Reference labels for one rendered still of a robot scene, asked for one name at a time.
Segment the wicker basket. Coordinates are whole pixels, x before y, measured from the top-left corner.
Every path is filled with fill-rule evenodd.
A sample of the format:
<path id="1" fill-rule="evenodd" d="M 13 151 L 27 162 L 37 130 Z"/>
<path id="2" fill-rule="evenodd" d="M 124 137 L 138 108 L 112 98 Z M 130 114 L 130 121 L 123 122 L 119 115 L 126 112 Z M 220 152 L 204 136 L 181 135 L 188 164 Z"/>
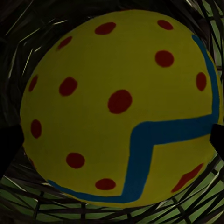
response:
<path id="1" fill-rule="evenodd" d="M 31 2 L 29 2 L 28 0 L 0 0 L 0 58 L 1 58 L 1 55 L 3 53 L 5 46 L 7 45 L 5 54 L 4 54 L 4 58 L 3 58 L 1 72 L 0 72 L 0 93 L 1 93 L 1 99 L 2 99 L 2 105 L 0 103 L 0 117 L 1 117 L 2 121 L 5 123 L 6 127 L 16 125 L 16 123 L 12 119 L 14 117 L 11 117 L 10 114 L 8 113 L 8 99 L 9 99 L 11 106 L 16 114 L 15 117 L 17 117 L 17 119 L 20 120 L 21 98 L 23 97 L 23 93 L 24 93 L 22 86 L 27 86 L 28 80 L 33 73 L 33 68 L 34 68 L 34 64 L 35 64 L 35 60 L 36 60 L 35 58 L 36 58 L 37 51 L 41 50 L 43 47 L 45 47 L 46 45 L 51 43 L 53 40 L 55 40 L 56 41 L 55 43 L 57 43 L 58 40 L 60 40 L 63 36 L 68 34 L 70 31 L 75 29 L 77 26 L 79 26 L 83 22 L 86 22 L 86 21 L 82 21 L 81 18 L 86 18 L 86 17 L 96 18 L 96 17 L 98 17 L 100 15 L 104 15 L 106 13 L 119 11 L 116 9 L 116 5 L 122 10 L 133 9 L 118 0 L 112 0 L 111 4 L 110 4 L 110 8 L 108 8 L 108 7 L 77 6 L 76 0 L 73 0 L 74 4 L 75 4 L 73 7 L 67 9 L 66 11 L 59 14 L 55 18 L 51 19 L 47 23 L 44 23 L 44 25 L 42 27 L 40 27 L 39 29 L 34 31 L 35 33 L 33 32 L 34 34 L 31 33 L 33 35 L 23 44 L 23 46 L 21 47 L 21 49 L 18 52 L 15 75 L 14 75 L 15 81 L 12 82 L 12 81 L 10 81 L 10 77 L 11 77 L 12 68 L 14 65 L 14 59 L 15 59 L 16 51 L 18 49 L 18 45 L 16 47 L 15 53 L 13 55 L 12 61 L 10 63 L 8 71 L 7 71 L 8 46 L 11 45 L 11 46 L 15 47 L 14 45 L 12 45 L 9 42 L 9 35 L 12 32 L 12 30 L 14 29 L 14 27 L 16 26 L 16 24 L 21 19 L 21 17 L 24 15 L 26 10 L 28 9 L 28 7 L 27 7 L 26 10 L 24 11 L 24 13 L 19 17 L 19 19 L 16 21 L 16 23 L 11 27 L 23 1 L 26 1 L 28 3 L 28 7 L 31 7 L 33 9 L 33 11 L 14 30 L 14 32 L 17 31 L 18 29 L 20 29 L 21 27 L 23 27 L 28 22 L 30 22 L 36 16 L 39 16 L 39 14 L 41 14 L 42 12 L 56 6 L 57 4 L 65 1 L 65 0 L 49 0 L 49 1 L 45 2 L 44 4 L 36 7 L 35 9 L 31 5 L 33 0 Z M 130 2 L 133 4 L 139 5 L 139 6 L 146 7 L 134 0 L 122 0 L 122 1 Z M 177 10 L 171 4 L 169 4 L 166 0 L 154 0 L 153 3 L 151 4 L 151 6 L 149 7 L 149 9 L 146 7 L 147 11 L 152 11 L 159 1 L 161 1 L 164 4 L 164 6 L 167 8 L 168 13 L 171 18 L 177 19 L 177 21 L 184 24 L 192 32 L 193 32 L 193 30 L 192 30 L 192 27 L 193 27 L 197 36 L 200 38 L 200 40 L 203 42 L 203 44 L 205 44 L 206 48 L 208 49 L 209 53 L 211 54 L 211 56 L 215 62 L 217 70 L 222 71 L 220 81 L 222 82 L 223 91 L 224 91 L 224 57 L 223 57 L 223 46 L 222 46 L 222 39 L 224 42 L 224 26 L 223 26 L 223 23 L 221 20 L 221 18 L 224 18 L 224 15 L 219 14 L 219 10 L 217 9 L 217 6 L 216 6 L 216 4 L 217 4 L 218 7 L 220 8 L 220 10 L 222 11 L 222 13 L 224 14 L 224 0 L 204 0 L 211 7 L 211 10 L 213 13 L 212 17 L 210 17 L 210 16 L 208 17 L 207 13 L 209 13 L 209 12 L 204 8 L 202 0 L 169 0 L 175 6 L 175 8 Z M 203 16 L 198 12 L 197 5 L 196 5 L 195 1 L 198 3 L 205 18 L 203 18 Z M 214 1 L 216 2 L 216 4 Z M 210 13 L 209 13 L 209 15 L 210 15 Z M 213 20 L 215 20 L 217 28 L 220 32 L 221 50 L 219 48 L 215 33 L 213 31 L 213 27 L 211 25 L 211 21 L 213 21 Z M 52 21 L 60 21 L 60 22 L 54 23 L 48 28 L 47 26 Z M 53 36 L 52 33 L 50 32 L 50 30 L 53 28 L 53 26 L 56 24 L 60 24 L 62 22 L 67 22 L 67 21 L 71 21 L 71 22 L 68 25 L 66 25 L 61 31 L 59 31 L 56 35 Z M 32 48 L 30 50 L 29 54 L 27 54 L 28 56 L 26 58 L 26 61 L 25 61 L 24 65 L 22 66 L 24 51 L 34 42 L 34 40 L 44 31 L 45 28 L 47 28 L 48 30 L 43 34 L 43 36 L 38 40 L 38 42 L 33 46 L 33 48 L 39 43 L 39 41 L 48 32 L 50 32 L 50 34 L 52 35 L 52 38 L 50 38 L 47 42 L 45 42 L 41 47 L 39 47 L 31 55 L 31 52 L 33 50 L 33 48 Z M 31 34 L 29 34 L 28 36 L 30 36 Z M 19 42 L 21 42 L 28 36 L 24 37 Z M 212 36 L 214 37 L 216 45 L 218 47 L 218 50 L 221 54 L 222 66 L 217 65 L 217 53 L 215 52 L 215 50 L 213 48 Z M 42 60 L 44 55 L 41 57 L 40 60 Z M 38 60 L 36 60 L 36 61 L 38 61 Z M 40 62 L 40 61 L 38 61 L 38 62 Z M 28 63 L 27 76 L 26 76 L 25 83 L 23 83 L 22 75 L 27 66 L 27 63 Z M 6 72 L 7 72 L 7 74 L 6 74 Z M 17 112 L 16 112 L 14 106 L 12 105 L 11 84 L 14 84 L 15 88 L 16 88 L 15 91 L 16 91 L 16 110 L 17 110 Z M 0 129 L 2 129 L 2 128 L 3 127 L 0 125 Z M 19 155 L 20 153 L 23 153 L 27 157 L 27 155 L 24 151 L 24 147 L 21 147 L 19 149 L 16 156 Z M 217 172 L 215 170 L 217 168 L 218 163 L 222 160 L 221 157 L 219 156 L 219 154 L 217 154 L 217 156 L 212 160 L 212 162 L 210 164 L 207 164 L 204 172 L 201 175 L 199 175 L 197 177 L 197 179 L 188 186 L 188 187 L 190 187 L 190 186 L 191 187 L 183 195 L 183 197 L 179 200 L 179 202 L 175 199 L 175 196 L 177 196 L 178 194 L 180 194 L 181 192 L 186 190 L 188 187 L 186 187 L 184 190 L 180 191 L 176 195 L 172 196 L 171 198 L 166 199 L 165 201 L 156 203 L 151 208 L 146 210 L 144 213 L 134 216 L 134 217 L 132 217 L 131 212 L 145 208 L 149 205 L 138 206 L 138 207 L 133 207 L 133 208 L 125 208 L 120 211 L 103 210 L 104 208 L 107 208 L 105 206 L 102 206 L 101 208 L 98 208 L 98 209 L 87 209 L 86 205 L 88 203 L 80 202 L 80 201 L 70 198 L 70 197 L 66 196 L 65 194 L 63 194 L 62 192 L 58 191 L 57 189 L 52 187 L 49 183 L 47 183 L 47 181 L 34 169 L 34 166 L 31 163 L 24 161 L 22 159 L 19 159 L 16 156 L 12 160 L 11 164 L 9 165 L 9 167 L 8 167 L 7 171 L 5 172 L 5 174 L 3 175 L 3 177 L 5 177 L 6 179 L 13 182 L 15 185 L 17 185 L 22 190 L 15 189 L 15 188 L 12 188 L 9 186 L 5 186 L 1 182 L 0 182 L 0 189 L 6 190 L 7 192 L 9 192 L 13 196 L 15 196 L 17 199 L 22 201 L 24 204 L 26 204 L 28 207 L 18 204 L 16 202 L 10 201 L 8 199 L 5 199 L 3 196 L 0 195 L 0 204 L 7 207 L 8 209 L 10 209 L 10 210 L 6 210 L 3 208 L 0 208 L 0 224 L 16 224 L 13 221 L 14 219 L 28 223 L 28 224 L 136 224 L 143 218 L 148 217 L 157 212 L 160 212 L 162 210 L 165 210 L 167 208 L 170 208 L 172 206 L 173 206 L 172 208 L 165 211 L 158 217 L 154 218 L 147 224 L 154 223 L 155 221 L 162 218 L 163 216 L 170 213 L 171 211 L 173 211 L 176 208 L 178 208 L 180 214 L 178 214 L 174 217 L 171 217 L 171 218 L 169 218 L 161 223 L 158 223 L 158 224 L 166 223 L 166 222 L 176 219 L 178 217 L 180 217 L 180 218 L 178 218 L 171 224 L 177 224 L 178 222 L 182 221 L 183 219 L 186 221 L 187 224 L 205 224 L 206 222 L 208 222 L 209 220 L 211 220 L 213 217 L 215 217 L 217 214 L 219 214 L 220 212 L 222 212 L 224 210 L 224 204 L 223 204 L 220 207 L 218 207 L 217 209 L 215 209 L 214 211 L 210 212 L 224 198 L 224 189 L 222 191 L 220 191 L 219 193 L 213 195 L 212 197 L 206 199 L 199 205 L 197 205 L 205 197 L 205 195 L 220 180 L 224 183 L 224 166 L 221 168 L 221 170 L 219 172 Z M 204 188 L 206 188 L 205 191 L 184 211 L 181 205 L 184 202 L 186 202 L 187 200 L 189 200 L 191 197 L 196 195 L 198 192 L 203 190 L 204 188 L 200 189 L 199 191 L 197 191 L 193 195 L 189 196 L 188 198 L 186 198 L 186 197 L 201 183 L 201 181 L 210 172 L 212 172 L 215 175 L 215 178 L 211 181 L 210 184 L 208 184 L 207 186 L 204 187 Z M 17 183 L 20 185 L 40 191 L 40 195 L 36 195 L 36 194 L 28 192 L 27 190 L 22 188 Z M 44 193 L 59 197 L 61 199 L 47 199 L 47 198 L 43 197 Z M 31 207 L 29 204 L 27 204 L 25 201 L 23 201 L 16 194 L 35 199 L 37 201 L 36 208 L 34 209 L 33 207 Z M 211 201 L 216 196 L 218 196 L 218 197 L 210 205 L 210 207 L 208 207 L 194 222 L 191 223 L 188 216 L 190 216 L 192 213 L 197 211 L 199 208 L 204 206 L 206 203 Z M 174 204 L 161 207 L 165 203 L 170 201 L 171 199 L 173 200 Z M 22 214 L 11 203 L 34 211 L 33 216 Z M 70 208 L 68 206 L 63 205 L 63 204 L 69 204 L 69 203 L 80 204 L 81 208 Z M 39 210 L 41 204 L 54 204 L 54 205 L 58 205 L 61 207 L 65 207 L 67 209 Z M 114 212 L 114 213 L 112 213 L 108 216 L 102 217 L 100 219 L 85 219 L 85 213 L 87 214 L 87 213 L 108 213 L 108 212 Z M 53 221 L 53 222 L 39 221 L 36 219 L 36 216 L 38 213 L 42 213 L 42 214 L 45 214 L 45 215 L 48 215 L 51 217 L 55 217 L 55 218 L 61 219 L 62 221 Z M 68 218 L 64 218 L 64 217 L 51 215 L 49 213 L 81 214 L 81 219 L 68 219 Z M 127 214 L 127 219 L 125 219 L 125 220 L 111 220 L 112 218 L 119 217 L 119 216 L 126 215 L 126 214 Z M 224 224 L 224 212 L 212 224 Z"/>

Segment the easter egg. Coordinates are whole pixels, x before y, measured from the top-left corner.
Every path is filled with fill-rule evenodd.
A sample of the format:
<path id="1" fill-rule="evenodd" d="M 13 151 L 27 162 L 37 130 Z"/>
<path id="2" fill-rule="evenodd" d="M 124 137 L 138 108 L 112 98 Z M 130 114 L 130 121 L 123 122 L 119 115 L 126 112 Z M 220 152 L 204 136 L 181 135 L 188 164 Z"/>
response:
<path id="1" fill-rule="evenodd" d="M 52 187 L 110 208 L 152 205 L 201 175 L 224 125 L 205 44 L 160 12 L 83 22 L 55 43 L 21 98 L 24 151 Z"/>

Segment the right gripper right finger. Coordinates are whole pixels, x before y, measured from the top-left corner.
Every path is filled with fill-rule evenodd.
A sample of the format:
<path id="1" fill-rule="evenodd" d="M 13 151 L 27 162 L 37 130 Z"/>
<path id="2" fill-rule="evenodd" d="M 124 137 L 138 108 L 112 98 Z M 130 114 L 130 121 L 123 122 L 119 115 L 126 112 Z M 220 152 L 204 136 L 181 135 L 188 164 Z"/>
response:
<path id="1" fill-rule="evenodd" d="M 210 142 L 224 161 L 224 125 L 214 124 L 212 126 Z"/>

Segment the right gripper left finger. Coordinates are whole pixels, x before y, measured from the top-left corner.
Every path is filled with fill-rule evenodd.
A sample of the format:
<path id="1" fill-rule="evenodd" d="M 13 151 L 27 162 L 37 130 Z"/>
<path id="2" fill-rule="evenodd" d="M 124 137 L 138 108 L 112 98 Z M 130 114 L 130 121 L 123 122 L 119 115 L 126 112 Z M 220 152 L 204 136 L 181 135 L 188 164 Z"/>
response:
<path id="1" fill-rule="evenodd" d="M 0 129 L 0 180 L 24 142 L 20 124 Z"/>

